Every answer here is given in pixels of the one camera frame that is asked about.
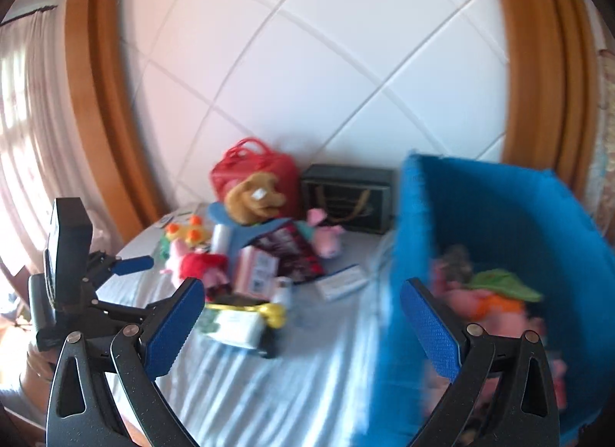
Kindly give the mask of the pink pig plush plaid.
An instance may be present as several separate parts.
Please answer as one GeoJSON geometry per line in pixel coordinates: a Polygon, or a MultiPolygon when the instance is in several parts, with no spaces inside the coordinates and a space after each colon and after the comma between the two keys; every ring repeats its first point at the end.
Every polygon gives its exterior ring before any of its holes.
{"type": "Polygon", "coordinates": [[[341,225],[327,223],[324,209],[309,209],[306,220],[288,220],[261,234],[251,245],[278,259],[277,275],[294,284],[316,281],[325,275],[322,261],[341,253],[341,225]]]}

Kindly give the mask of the pig plush red dress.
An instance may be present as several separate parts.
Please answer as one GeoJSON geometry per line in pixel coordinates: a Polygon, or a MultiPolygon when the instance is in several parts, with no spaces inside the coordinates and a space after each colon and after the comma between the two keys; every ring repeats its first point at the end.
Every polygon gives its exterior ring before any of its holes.
{"type": "Polygon", "coordinates": [[[170,274],[175,288],[189,278],[198,279],[205,288],[205,300],[214,301],[231,291],[227,267],[225,254],[192,249],[183,239],[175,239],[170,243],[169,257],[161,274],[170,274]]]}

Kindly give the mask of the red bear-face case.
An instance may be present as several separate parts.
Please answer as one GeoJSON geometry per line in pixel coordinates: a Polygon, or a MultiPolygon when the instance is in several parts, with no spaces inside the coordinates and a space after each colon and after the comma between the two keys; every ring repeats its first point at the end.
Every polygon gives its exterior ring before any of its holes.
{"type": "Polygon", "coordinates": [[[270,148],[258,138],[245,138],[231,146],[209,173],[209,180],[216,197],[222,200],[235,184],[255,172],[269,172],[278,177],[276,190],[287,198],[281,216],[302,216],[299,170],[294,159],[270,148]]]}

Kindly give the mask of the white lint roller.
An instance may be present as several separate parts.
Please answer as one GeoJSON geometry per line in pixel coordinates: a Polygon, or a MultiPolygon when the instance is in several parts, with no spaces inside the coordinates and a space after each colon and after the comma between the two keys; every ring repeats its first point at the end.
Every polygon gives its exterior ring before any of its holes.
{"type": "Polygon", "coordinates": [[[227,256],[232,238],[233,229],[228,225],[217,223],[213,230],[211,253],[224,254],[224,256],[227,256]]]}

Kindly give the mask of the small white blue box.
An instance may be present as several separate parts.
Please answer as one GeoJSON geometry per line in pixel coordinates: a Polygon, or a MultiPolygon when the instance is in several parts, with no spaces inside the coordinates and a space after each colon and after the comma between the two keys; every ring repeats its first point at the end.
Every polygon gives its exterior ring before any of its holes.
{"type": "Polygon", "coordinates": [[[315,288],[325,301],[334,301],[364,288],[368,282],[364,269],[360,265],[351,265],[318,279],[315,288]]]}

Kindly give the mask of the dark green gift box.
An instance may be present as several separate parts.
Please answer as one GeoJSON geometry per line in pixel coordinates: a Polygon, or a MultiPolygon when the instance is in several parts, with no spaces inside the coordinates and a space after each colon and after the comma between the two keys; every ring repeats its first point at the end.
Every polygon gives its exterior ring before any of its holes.
{"type": "Polygon", "coordinates": [[[385,234],[393,216],[393,170],[315,164],[302,172],[306,209],[323,209],[326,221],[349,231],[385,234]]]}

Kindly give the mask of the blue plastic hanger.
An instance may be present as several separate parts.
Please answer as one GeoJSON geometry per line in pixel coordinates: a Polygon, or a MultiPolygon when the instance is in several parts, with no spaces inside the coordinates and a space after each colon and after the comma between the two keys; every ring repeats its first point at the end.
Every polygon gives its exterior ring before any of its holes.
{"type": "Polygon", "coordinates": [[[222,223],[233,229],[233,238],[227,255],[230,259],[255,238],[269,233],[269,231],[275,231],[290,221],[290,218],[277,218],[256,225],[241,225],[230,218],[223,203],[211,203],[208,206],[208,218],[212,220],[214,226],[217,223],[222,223]]]}

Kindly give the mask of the brown beaver plush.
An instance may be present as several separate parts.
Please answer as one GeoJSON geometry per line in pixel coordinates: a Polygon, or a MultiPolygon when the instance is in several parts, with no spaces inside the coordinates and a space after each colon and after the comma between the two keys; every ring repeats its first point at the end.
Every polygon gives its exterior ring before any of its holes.
{"type": "Polygon", "coordinates": [[[231,188],[224,198],[227,215],[241,225],[255,225],[276,218],[287,202],[277,190],[278,177],[255,172],[231,188]]]}

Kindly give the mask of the pink white tissue pack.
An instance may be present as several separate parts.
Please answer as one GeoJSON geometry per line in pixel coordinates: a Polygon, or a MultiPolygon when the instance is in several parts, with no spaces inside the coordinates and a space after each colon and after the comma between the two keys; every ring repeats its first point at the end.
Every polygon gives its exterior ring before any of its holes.
{"type": "Polygon", "coordinates": [[[279,259],[255,246],[241,249],[233,280],[233,293],[270,300],[275,289],[279,259]]]}

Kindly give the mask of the yellow duck plush green hood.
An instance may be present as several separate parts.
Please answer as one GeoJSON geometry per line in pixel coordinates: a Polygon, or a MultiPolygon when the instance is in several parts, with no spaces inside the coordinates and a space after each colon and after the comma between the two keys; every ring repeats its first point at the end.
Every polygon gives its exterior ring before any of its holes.
{"type": "Polygon", "coordinates": [[[161,259],[168,259],[170,244],[177,239],[182,239],[190,248],[206,248],[211,244],[212,236],[213,232],[205,226],[204,220],[192,214],[183,221],[170,221],[165,225],[158,253],[161,259]]]}

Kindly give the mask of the yellow duck clip tongs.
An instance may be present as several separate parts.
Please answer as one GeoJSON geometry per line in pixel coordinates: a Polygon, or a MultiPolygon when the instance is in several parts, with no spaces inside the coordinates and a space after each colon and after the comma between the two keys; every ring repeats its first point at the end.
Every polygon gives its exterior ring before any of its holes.
{"type": "Polygon", "coordinates": [[[257,306],[230,306],[229,304],[207,303],[204,307],[206,309],[215,309],[215,311],[257,313],[273,329],[280,329],[287,323],[286,308],[282,304],[274,302],[262,303],[257,306]]]}

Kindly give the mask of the white bottle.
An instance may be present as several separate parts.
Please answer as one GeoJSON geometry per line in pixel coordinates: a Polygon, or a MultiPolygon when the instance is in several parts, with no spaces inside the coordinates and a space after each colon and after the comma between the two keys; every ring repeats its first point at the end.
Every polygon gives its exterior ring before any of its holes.
{"type": "Polygon", "coordinates": [[[291,278],[274,278],[274,290],[271,297],[272,303],[283,306],[287,311],[292,307],[293,281],[291,278]]]}

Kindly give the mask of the plush with green hat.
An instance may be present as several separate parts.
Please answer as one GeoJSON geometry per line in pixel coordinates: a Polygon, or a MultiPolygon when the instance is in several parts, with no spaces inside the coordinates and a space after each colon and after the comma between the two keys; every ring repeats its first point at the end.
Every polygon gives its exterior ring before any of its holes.
{"type": "MultiPolygon", "coordinates": [[[[432,262],[429,288],[432,295],[449,306],[464,323],[479,324],[492,336],[519,338],[526,331],[546,337],[543,319],[530,316],[527,305],[539,303],[543,295],[528,287],[520,278],[505,269],[475,273],[467,249],[462,245],[449,247],[432,262]]],[[[547,353],[555,387],[558,409],[566,409],[564,376],[567,366],[562,359],[547,353]]],[[[499,378],[489,378],[480,392],[479,406],[489,403],[499,378]]],[[[425,415],[432,413],[450,384],[432,367],[426,370],[426,392],[423,401],[425,415]]]]}

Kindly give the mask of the white green carton box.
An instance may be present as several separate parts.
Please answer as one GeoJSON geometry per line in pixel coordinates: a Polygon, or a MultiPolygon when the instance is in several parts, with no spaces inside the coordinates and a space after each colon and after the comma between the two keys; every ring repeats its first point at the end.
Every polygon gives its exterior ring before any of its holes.
{"type": "Polygon", "coordinates": [[[208,338],[248,350],[258,348],[265,326],[263,317],[258,313],[215,309],[205,309],[196,323],[198,331],[208,338]]]}

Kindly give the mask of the blue plastic storage bin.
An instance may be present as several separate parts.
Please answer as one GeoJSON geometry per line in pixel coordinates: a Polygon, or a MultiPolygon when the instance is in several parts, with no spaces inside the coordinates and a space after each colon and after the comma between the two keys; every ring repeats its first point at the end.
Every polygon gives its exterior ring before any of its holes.
{"type": "Polygon", "coordinates": [[[614,442],[614,254],[551,173],[411,155],[362,446],[614,442]]]}

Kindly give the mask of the white remote control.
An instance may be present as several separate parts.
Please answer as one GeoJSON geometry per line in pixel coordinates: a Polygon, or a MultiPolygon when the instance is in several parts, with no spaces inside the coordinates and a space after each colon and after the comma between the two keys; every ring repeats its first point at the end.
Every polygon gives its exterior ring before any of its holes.
{"type": "Polygon", "coordinates": [[[181,206],[178,209],[168,213],[161,217],[160,225],[162,228],[172,222],[185,224],[190,221],[192,215],[198,215],[200,213],[201,203],[188,203],[181,206]]]}

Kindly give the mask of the pink curtain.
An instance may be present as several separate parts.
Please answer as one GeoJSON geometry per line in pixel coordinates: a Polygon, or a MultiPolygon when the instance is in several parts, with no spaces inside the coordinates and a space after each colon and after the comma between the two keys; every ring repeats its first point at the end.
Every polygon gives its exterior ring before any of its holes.
{"type": "Polygon", "coordinates": [[[57,197],[81,198],[96,238],[113,238],[60,84],[59,16],[42,7],[1,27],[1,259],[31,273],[43,270],[57,197]]]}

